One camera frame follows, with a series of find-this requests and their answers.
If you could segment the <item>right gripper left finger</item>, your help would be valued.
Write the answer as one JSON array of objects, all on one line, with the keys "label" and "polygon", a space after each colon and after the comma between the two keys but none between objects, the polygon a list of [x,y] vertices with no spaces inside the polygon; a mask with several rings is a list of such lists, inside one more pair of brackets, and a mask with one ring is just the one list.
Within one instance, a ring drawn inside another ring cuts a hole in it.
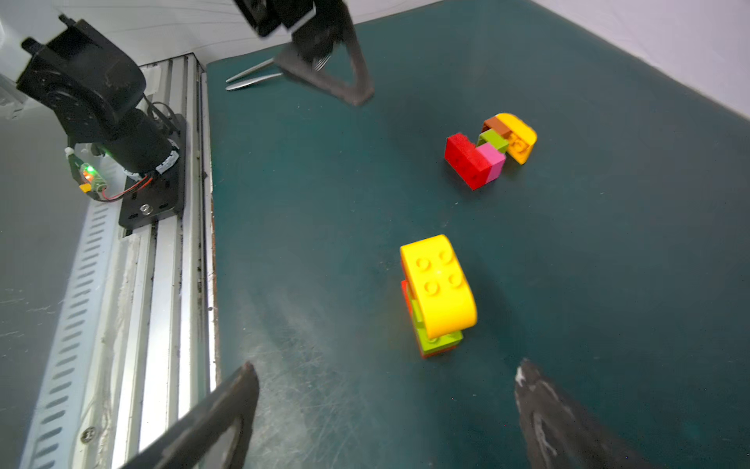
[{"label": "right gripper left finger", "polygon": [[253,433],[260,382],[244,363],[127,468],[241,468]]}]

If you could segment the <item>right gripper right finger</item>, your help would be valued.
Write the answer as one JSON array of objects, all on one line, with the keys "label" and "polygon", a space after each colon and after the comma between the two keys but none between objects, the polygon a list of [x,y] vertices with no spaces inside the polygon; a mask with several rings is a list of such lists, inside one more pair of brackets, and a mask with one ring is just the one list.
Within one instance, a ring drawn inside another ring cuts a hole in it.
[{"label": "right gripper right finger", "polygon": [[514,394],[532,468],[653,467],[528,359],[517,368]]}]

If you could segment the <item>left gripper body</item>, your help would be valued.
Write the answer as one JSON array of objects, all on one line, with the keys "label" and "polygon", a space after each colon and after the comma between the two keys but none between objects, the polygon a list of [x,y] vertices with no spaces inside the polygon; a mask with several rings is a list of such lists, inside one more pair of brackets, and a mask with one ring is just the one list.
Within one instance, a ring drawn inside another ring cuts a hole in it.
[{"label": "left gripper body", "polygon": [[234,0],[234,4],[259,37],[286,29],[303,59],[330,54],[352,25],[349,9],[340,0]]}]

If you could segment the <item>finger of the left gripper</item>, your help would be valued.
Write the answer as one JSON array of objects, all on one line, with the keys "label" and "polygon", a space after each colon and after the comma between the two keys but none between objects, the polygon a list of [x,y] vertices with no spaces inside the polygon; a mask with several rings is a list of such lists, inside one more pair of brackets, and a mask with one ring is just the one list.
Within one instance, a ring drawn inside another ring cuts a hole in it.
[{"label": "finger of the left gripper", "polygon": [[[336,74],[326,68],[327,61],[337,50],[346,53],[350,76]],[[315,23],[303,27],[275,57],[275,64],[289,79],[352,106],[363,106],[374,96],[363,49],[351,23],[326,27]]]}]

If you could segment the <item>orange lego brick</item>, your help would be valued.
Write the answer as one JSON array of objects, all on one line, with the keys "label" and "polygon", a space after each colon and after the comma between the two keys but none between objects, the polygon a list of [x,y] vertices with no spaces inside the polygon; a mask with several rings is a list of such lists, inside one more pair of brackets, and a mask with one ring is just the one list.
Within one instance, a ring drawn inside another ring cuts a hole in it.
[{"label": "orange lego brick", "polygon": [[497,116],[490,117],[489,119],[486,119],[486,121],[484,121],[484,124],[482,125],[482,132],[486,132],[488,130],[492,130],[504,139],[508,139],[512,135],[512,130]]}]

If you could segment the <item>pink lego brick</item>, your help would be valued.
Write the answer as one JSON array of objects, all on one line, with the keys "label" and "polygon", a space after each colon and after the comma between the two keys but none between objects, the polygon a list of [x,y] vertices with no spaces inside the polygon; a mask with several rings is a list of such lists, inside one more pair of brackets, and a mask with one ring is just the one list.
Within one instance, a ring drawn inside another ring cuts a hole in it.
[{"label": "pink lego brick", "polygon": [[484,185],[486,185],[495,181],[501,174],[506,161],[506,154],[496,150],[490,143],[479,146],[477,151],[482,160],[487,163],[487,169],[482,172],[484,174]]}]

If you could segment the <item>yellow curved lego brick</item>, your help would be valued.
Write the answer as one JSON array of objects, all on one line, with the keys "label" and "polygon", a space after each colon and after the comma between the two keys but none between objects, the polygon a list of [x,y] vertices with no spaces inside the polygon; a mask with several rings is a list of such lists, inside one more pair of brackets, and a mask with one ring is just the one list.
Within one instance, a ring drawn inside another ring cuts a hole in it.
[{"label": "yellow curved lego brick", "polygon": [[510,136],[507,138],[510,156],[518,164],[526,164],[538,139],[536,132],[511,113],[498,113],[496,117],[510,130]]}]

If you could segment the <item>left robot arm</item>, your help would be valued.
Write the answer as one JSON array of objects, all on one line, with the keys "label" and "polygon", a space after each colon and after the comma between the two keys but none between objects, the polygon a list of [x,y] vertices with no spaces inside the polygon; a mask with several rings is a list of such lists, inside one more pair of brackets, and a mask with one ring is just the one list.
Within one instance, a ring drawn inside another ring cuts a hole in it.
[{"label": "left robot arm", "polygon": [[[279,27],[292,40],[271,61],[281,74],[350,105],[374,94],[348,6],[343,1],[240,1],[236,6],[259,37]],[[20,46],[30,60],[21,93],[54,111],[66,136],[90,143],[130,174],[162,174],[178,160],[176,146],[138,108],[146,78],[136,63],[87,21],[59,17],[66,27],[46,43]]]}]

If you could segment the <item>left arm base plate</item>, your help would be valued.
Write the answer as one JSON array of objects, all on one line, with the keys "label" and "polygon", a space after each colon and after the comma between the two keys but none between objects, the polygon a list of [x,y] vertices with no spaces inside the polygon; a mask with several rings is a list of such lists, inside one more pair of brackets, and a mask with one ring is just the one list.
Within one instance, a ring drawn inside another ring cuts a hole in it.
[{"label": "left arm base plate", "polygon": [[132,174],[140,174],[150,183],[122,198],[119,225],[135,230],[155,221],[183,213],[186,193],[187,121],[183,115],[168,119],[172,127],[167,135],[153,123],[139,126],[146,133],[133,137],[125,158],[119,164]]}]

